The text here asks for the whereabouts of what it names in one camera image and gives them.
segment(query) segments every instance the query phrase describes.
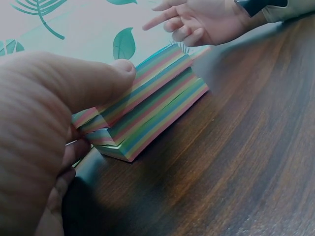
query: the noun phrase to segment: wooden table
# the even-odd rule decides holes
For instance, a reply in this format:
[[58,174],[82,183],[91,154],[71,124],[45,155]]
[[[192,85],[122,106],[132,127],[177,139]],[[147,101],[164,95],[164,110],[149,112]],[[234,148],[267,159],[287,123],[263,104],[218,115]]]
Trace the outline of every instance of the wooden table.
[[315,16],[214,47],[194,69],[212,92],[133,164],[95,150],[80,163],[66,235],[315,235]]

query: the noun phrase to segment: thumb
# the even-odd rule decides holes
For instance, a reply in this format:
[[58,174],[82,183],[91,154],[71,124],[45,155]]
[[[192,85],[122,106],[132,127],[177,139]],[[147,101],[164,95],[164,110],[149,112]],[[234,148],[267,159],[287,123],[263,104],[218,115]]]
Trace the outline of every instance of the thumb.
[[108,65],[51,53],[28,53],[5,66],[46,87],[72,113],[113,101],[135,78],[135,67],[125,59]]

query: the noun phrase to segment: sleeve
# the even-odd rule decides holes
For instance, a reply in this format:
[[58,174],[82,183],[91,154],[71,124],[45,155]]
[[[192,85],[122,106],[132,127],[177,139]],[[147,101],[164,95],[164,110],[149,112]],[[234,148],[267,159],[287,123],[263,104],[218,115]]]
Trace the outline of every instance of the sleeve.
[[288,0],[285,7],[268,5],[262,9],[267,22],[286,21],[315,10],[315,0]]

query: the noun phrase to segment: leaf print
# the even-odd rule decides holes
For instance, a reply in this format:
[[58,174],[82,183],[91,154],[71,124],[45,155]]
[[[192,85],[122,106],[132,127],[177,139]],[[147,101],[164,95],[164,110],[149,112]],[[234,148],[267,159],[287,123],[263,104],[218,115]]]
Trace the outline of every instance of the leaf print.
[[66,1],[67,0],[15,0],[15,2],[18,3],[22,8],[19,8],[13,4],[11,4],[11,6],[23,13],[39,16],[43,25],[46,27],[47,30],[49,30],[50,33],[64,40],[64,36],[58,34],[52,28],[49,27],[49,25],[44,20],[43,16],[56,10],[59,6],[64,4]]
[[126,28],[120,31],[115,39],[113,45],[114,59],[129,60],[136,51],[136,45],[131,33],[133,28]]
[[107,1],[115,5],[124,5],[124,4],[129,4],[129,3],[138,4],[136,0],[107,0]]
[[0,57],[24,51],[24,47],[14,39],[8,39],[5,44],[0,41]]

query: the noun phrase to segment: rainbow striped paper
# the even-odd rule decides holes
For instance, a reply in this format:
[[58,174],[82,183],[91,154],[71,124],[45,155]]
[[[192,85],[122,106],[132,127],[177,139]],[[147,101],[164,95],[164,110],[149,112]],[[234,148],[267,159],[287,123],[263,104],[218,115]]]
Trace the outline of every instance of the rainbow striped paper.
[[206,91],[189,55],[175,44],[136,67],[132,88],[106,106],[73,116],[73,124],[102,154],[132,162]]

